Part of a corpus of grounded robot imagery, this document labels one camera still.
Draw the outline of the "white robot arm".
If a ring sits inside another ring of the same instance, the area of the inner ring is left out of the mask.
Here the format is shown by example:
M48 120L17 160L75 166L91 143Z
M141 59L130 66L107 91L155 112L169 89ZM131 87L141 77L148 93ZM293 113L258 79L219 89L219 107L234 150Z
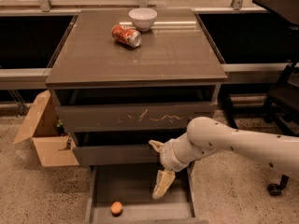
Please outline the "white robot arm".
M193 161L219 150L229 150L269 166L292 179L299 179L299 138L233 129L214 119L192 119L186 133L165 143L150 140L160 154L163 170L156 178L152 197L162 198L175 180L176 173Z

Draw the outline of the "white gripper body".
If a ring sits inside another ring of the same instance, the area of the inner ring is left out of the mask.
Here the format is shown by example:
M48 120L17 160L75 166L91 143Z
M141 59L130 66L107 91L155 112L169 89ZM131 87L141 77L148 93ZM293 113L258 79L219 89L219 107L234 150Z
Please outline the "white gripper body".
M180 172L187 167L187 164L180 161L176 156L173 139L163 143L160 150L160 163L165 170L175 173Z

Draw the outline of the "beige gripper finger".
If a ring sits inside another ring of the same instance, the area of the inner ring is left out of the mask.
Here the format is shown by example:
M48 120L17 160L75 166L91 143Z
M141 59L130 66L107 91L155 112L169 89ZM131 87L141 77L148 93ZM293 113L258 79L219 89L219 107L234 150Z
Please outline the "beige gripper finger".
M157 153L161 153L163 151L164 143L162 143L160 141L156 141L156 140L149 140L149 144L153 147L153 149Z
M156 184L152 193L152 198L158 200L162 198L170 188L176 178L176 174L169 170L159 170L156 177Z

